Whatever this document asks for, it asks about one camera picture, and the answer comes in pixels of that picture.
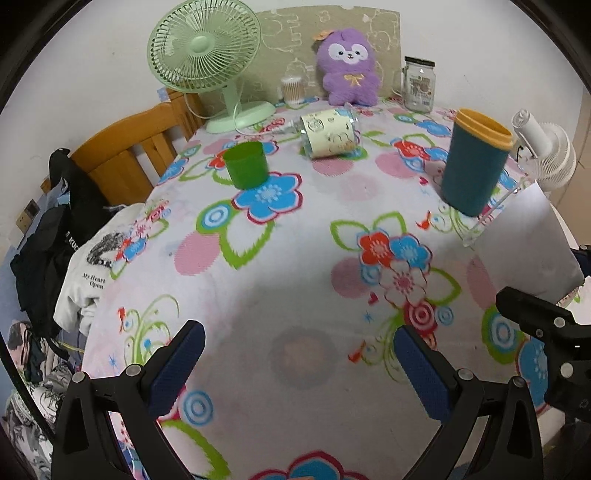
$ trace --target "teal cup with yellow lid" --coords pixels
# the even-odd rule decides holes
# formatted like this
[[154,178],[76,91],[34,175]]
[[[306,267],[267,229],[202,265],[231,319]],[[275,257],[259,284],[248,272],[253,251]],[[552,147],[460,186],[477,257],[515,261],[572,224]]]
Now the teal cup with yellow lid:
[[480,215],[503,172],[514,141],[492,118],[460,109],[441,183],[441,196],[464,215]]

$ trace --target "blue flower print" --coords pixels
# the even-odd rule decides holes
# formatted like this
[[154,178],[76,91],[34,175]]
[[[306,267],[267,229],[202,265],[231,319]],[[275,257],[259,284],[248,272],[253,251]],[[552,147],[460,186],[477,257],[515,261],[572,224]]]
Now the blue flower print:
[[440,147],[427,147],[425,148],[425,152],[427,152],[427,155],[431,157],[431,160],[441,160],[447,162],[447,150],[444,150]]
[[131,262],[146,248],[147,239],[143,236],[139,237],[135,242],[131,243],[125,250],[123,250],[123,256],[128,262]]
[[361,264],[361,280],[367,285],[378,285],[382,267],[378,265]]
[[449,127],[446,127],[442,124],[438,124],[433,120],[423,120],[421,122],[417,122],[415,125],[417,127],[424,128],[425,130],[427,130],[427,132],[429,132],[431,135],[434,135],[435,137],[452,136],[452,131],[449,129]]
[[301,207],[303,196],[297,190],[300,185],[299,174],[272,171],[264,184],[243,190],[234,197],[232,204],[238,210],[247,210],[251,222],[263,225]]
[[396,258],[408,262],[411,268],[428,272],[433,254],[410,233],[390,239],[390,250]]
[[195,145],[194,147],[190,147],[181,153],[181,157],[192,157],[199,151],[201,145]]
[[349,118],[353,118],[353,113],[348,108],[335,108],[335,112],[337,112],[340,116],[348,116]]
[[503,185],[507,190],[513,190],[517,187],[517,182],[513,180],[506,170],[503,169],[501,172],[501,177],[499,178],[499,183]]
[[265,155],[267,155],[267,156],[273,155],[273,153],[275,153],[276,151],[279,150],[279,145],[277,145],[277,142],[275,140],[271,140],[269,142],[263,142],[262,143],[262,150],[265,153]]
[[160,181],[156,185],[162,185],[163,183],[166,183],[167,181],[178,177],[183,172],[184,167],[187,163],[189,163],[189,159],[185,157],[173,161],[168,166],[168,168],[160,178]]
[[548,359],[542,342],[532,338],[523,344],[517,358],[517,371],[527,380],[535,409],[541,410],[548,389]]

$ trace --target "white paper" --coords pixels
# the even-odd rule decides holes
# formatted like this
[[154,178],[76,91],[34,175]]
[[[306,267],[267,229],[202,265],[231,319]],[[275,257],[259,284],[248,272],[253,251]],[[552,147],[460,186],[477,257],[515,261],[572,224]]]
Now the white paper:
[[473,247],[497,290],[513,287],[557,303],[584,282],[538,184],[519,192]]

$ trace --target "green desk fan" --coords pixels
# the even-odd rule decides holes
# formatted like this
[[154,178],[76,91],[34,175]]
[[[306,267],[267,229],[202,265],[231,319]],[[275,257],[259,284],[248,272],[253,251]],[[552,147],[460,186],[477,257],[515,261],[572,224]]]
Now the green desk fan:
[[207,122],[210,133],[248,127],[275,113],[269,102],[241,105],[236,77],[261,44],[255,13],[238,0],[189,0],[168,12],[148,43],[153,74],[183,93],[222,89],[226,109]]

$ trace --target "clothing pile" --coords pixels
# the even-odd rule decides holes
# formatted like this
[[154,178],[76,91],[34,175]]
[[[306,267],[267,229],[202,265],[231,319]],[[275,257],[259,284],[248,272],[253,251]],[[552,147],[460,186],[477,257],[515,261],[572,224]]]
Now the clothing pile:
[[111,281],[111,265],[143,207],[136,203],[118,212],[72,255],[53,316],[64,330],[80,329],[88,336],[100,296]]
[[[70,365],[51,351],[44,339],[31,333],[30,322],[14,322],[7,347],[25,386],[43,417],[54,426],[61,402],[72,380]],[[51,479],[51,443],[34,421],[21,396],[13,391],[2,425],[40,480]]]
[[108,202],[98,186],[69,157],[69,150],[52,153],[49,160],[48,209],[10,266],[17,285],[18,302],[27,312],[31,333],[45,339],[62,358],[67,352],[54,339],[60,326],[53,320],[57,299],[70,259],[76,250],[111,219]]

